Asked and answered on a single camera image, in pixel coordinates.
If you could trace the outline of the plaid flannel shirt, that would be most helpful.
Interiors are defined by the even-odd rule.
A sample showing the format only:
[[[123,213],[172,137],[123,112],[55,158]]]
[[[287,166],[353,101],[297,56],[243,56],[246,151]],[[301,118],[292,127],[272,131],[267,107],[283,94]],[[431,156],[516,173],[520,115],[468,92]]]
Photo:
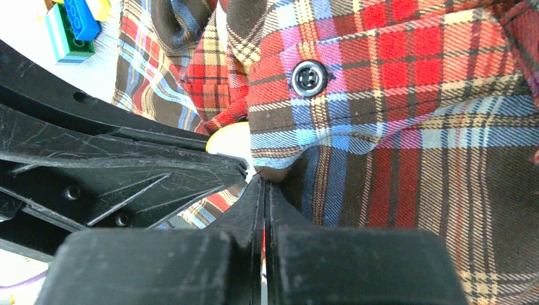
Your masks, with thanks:
[[[113,104],[213,135],[313,224],[441,237],[472,304],[538,303],[537,1],[122,1]]]

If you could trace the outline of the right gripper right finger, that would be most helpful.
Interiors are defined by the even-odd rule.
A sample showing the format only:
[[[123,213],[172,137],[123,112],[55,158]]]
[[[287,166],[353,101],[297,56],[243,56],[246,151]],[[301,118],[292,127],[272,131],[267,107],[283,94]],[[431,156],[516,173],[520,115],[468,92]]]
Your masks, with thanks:
[[[416,229],[316,227],[268,185],[270,304],[466,304],[442,240]]]

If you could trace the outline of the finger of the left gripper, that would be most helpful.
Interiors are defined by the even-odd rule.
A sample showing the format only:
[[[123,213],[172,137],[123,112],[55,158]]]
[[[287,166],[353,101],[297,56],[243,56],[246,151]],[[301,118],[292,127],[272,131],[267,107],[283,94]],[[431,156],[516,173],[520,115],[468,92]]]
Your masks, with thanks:
[[[166,126],[92,97],[1,43],[1,104],[87,135],[110,135],[195,151],[209,137]]]
[[[53,259],[90,228],[156,228],[245,179],[242,161],[173,146],[86,135],[1,108],[1,248]]]

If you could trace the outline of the gold round brooch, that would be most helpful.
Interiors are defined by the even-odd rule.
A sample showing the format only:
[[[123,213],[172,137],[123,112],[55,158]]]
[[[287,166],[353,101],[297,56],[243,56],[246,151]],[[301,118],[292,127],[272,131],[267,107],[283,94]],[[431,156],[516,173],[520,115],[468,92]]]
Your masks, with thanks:
[[[252,168],[249,123],[246,121],[233,123],[219,129],[210,136],[205,150],[209,154],[241,160],[247,168]]]

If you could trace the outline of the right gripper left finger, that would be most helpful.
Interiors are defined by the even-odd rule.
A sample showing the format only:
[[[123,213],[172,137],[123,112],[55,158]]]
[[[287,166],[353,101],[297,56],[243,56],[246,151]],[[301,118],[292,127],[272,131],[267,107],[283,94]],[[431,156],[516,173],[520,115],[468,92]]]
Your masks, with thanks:
[[[89,229],[69,235],[38,304],[260,304],[265,181],[205,229]]]

